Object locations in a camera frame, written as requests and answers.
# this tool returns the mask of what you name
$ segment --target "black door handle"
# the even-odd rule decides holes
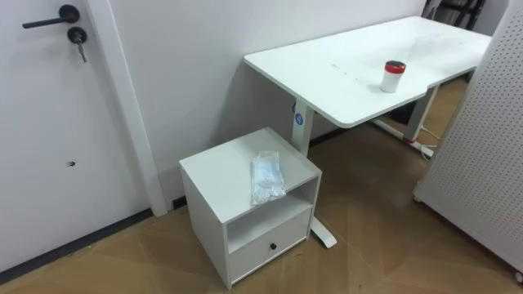
[[[77,22],[80,19],[80,12],[76,7],[65,4],[64,6],[60,7],[60,10],[58,11],[58,15],[60,17],[50,20],[40,20],[40,21],[34,21],[27,24],[22,24],[22,27],[24,29],[31,29],[31,28],[37,28],[44,25],[54,25],[59,23],[70,23],[73,24]]]

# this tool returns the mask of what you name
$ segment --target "baseboard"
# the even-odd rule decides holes
[[[326,140],[333,139],[334,137],[340,136],[341,134],[345,133],[346,131],[349,131],[349,129],[344,128],[337,128],[335,130],[329,131],[321,136],[318,136],[311,140],[309,143],[309,148],[314,147],[318,144],[321,144],[325,142]]]
[[[41,266],[47,265],[57,259],[68,256],[69,254],[76,252],[79,249],[92,245],[103,238],[109,237],[112,234],[118,233],[119,231],[130,227],[131,225],[137,224],[149,217],[153,216],[153,212],[149,209],[145,209],[142,212],[138,212],[132,216],[126,217],[123,220],[117,221],[112,225],[108,225],[105,228],[99,229],[81,238],[78,238],[72,242],[53,249],[49,252],[43,253],[40,256],[36,256],[31,260],[28,260],[19,265],[13,266],[10,269],[6,269],[0,272],[0,285],[11,281],[14,278],[18,278],[23,274],[35,270]]]
[[[187,205],[187,198],[186,196],[181,196],[179,198],[176,198],[172,200],[172,209],[176,210],[178,208],[182,208]]]

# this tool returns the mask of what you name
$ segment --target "standing desk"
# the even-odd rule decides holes
[[[438,86],[473,70],[489,41],[479,33],[411,16],[249,54],[244,61],[296,97],[292,144],[303,154],[317,112],[343,128],[373,121],[432,156],[415,140]],[[379,89],[387,60],[407,64],[395,93]],[[414,100],[405,133],[375,119]],[[317,219],[311,229],[326,247],[336,244]]]

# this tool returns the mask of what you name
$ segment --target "white wall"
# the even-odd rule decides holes
[[[111,0],[165,197],[184,194],[182,158],[264,126],[290,137],[293,98],[243,55],[420,15],[424,3]],[[316,122],[313,136],[333,129]]]
[[[474,25],[474,31],[492,36],[507,6],[508,0],[488,0]]]

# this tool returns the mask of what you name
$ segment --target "red lid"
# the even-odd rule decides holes
[[[391,74],[402,74],[406,67],[401,61],[389,60],[385,63],[385,71]]]

